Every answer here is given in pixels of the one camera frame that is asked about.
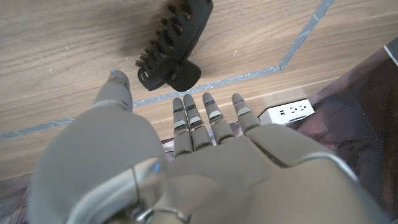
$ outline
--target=white power strip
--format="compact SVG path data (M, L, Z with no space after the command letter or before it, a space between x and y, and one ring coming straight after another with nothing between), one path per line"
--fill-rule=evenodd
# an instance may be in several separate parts
M261 124L287 124L315 113L308 100L300 100L280 106L268 108L260 115Z

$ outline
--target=gray robotic hand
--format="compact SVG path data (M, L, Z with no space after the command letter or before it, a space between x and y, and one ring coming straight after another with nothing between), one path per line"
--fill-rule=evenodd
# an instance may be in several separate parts
M239 94L235 137L209 93L211 142L190 95L173 101L175 157L131 113L127 76L113 70L92 109L40 158L29 216L37 223L389 223L353 171L319 143L261 126Z

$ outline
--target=dark fabric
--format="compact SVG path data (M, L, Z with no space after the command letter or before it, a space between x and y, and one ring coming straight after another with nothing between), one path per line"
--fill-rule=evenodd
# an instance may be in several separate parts
M361 185L398 218L398 67L389 59L290 125L344 159Z

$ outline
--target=gray tape strip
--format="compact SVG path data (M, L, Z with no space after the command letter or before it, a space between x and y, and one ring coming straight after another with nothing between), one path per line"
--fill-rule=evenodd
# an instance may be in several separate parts
M73 120L74 120L74 118L64 118L64 119L60 119L57 121L51 121L51 122L48 122L45 124L33 126L30 128L20 129L20 130L13 131L13 132L10 132L7 134L0 134L0 140L10 139L10 138L18 137L18 136L25 135L25 134L35 133L38 131L43 131L46 129L63 126L63 125L71 123Z
M177 92L177 91L175 91L175 92L166 93L166 94L159 95L159 96L153 96L153 97L146 98L146 99L143 99L143 100L137 100L137 101L134 101L132 103L132 107L134 108L134 107L138 107L138 106L148 105L148 104L151 104L151 103L156 103L156 102L163 101L163 100L174 99L176 97L181 97L181 96L183 96L185 94L192 94L192 93L196 93L196 92L199 92L199 91L208 90L210 88L221 87L221 86L224 86L224 85L237 83L237 82L240 82L240 81L243 81L243 80L248 80L248 79L251 79L251 78L261 77L261 76L268 75L268 74L271 74L271 73L274 73L274 72L279 72L279 71L280 71L279 66L276 65L276 66L272 66L272 67L265 68L265 69L262 69L262 70L258 70L258 71L255 71L255 72L249 72L249 73L245 73L243 75L237 75L235 77L225 78L225 79L218 80L218 81L215 81L215 82L194 86L194 87L192 87L191 89L189 89L189 90L187 90L185 92Z
M319 23L322 17L325 15L329 7L334 3L335 0L323 0L321 4L317 7L314 14L311 16L310 20L306 23L304 28L298 34L298 37L294 40L292 46L287 51L285 56L279 63L280 69L283 70L290 59L293 57L293 54L296 53L297 49L301 47L304 43L304 40L310 35L315 26Z
M144 106L144 105L149 105L151 103L160 102L163 100L174 99L176 97L181 97L185 94L197 93L199 91L205 91L205 90L208 90L211 88L217 88L217 87L221 87L224 85L237 83L240 81L257 78L257 77L261 77L264 75L268 75L268 74L279 72L279 71L283 70L285 68L285 66L288 64L288 62L290 61L290 59L293 57L293 54L301 47L301 45L304 43L305 39L308 37L308 35L310 35L312 30L319 23L319 21L325 15L325 13L329 9L329 7L334 3L334 1L335 0L323 0L321 2L321 4L315 10L314 14L311 16L310 20L306 23L304 28L298 34L298 37L294 40L292 46L287 51L287 53L284 55L284 57L280 61L279 65L274 65L274 66L271 66L271 67L268 67L265 69L261 69L258 71L249 72L249 73L245 73L242 75L237 75L235 77L225 78L225 79L218 80L215 82L194 86L191 89L189 89L188 91L181 92L181 93L175 91L175 92L166 93L166 94L159 95L159 96L153 96L150 98L137 100L137 101L133 102L133 107ZM43 131L43 130L46 130L49 128L66 125L66 124L71 123L72 121L73 121L73 118L65 118L65 119L60 119L58 121L51 121L46 124L40 124L40 125L31 127L31 128L13 131L13 132L7 133L7 134L0 134L0 140L10 139L10 138L14 138L14 137L21 136L24 134L30 134L30 133L34 133L37 131Z

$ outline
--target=electrical outlet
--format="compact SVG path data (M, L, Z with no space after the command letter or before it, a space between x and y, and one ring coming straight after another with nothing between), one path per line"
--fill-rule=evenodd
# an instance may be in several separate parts
M314 113L308 100L300 100L268 108L260 115L261 124L287 124L306 118Z

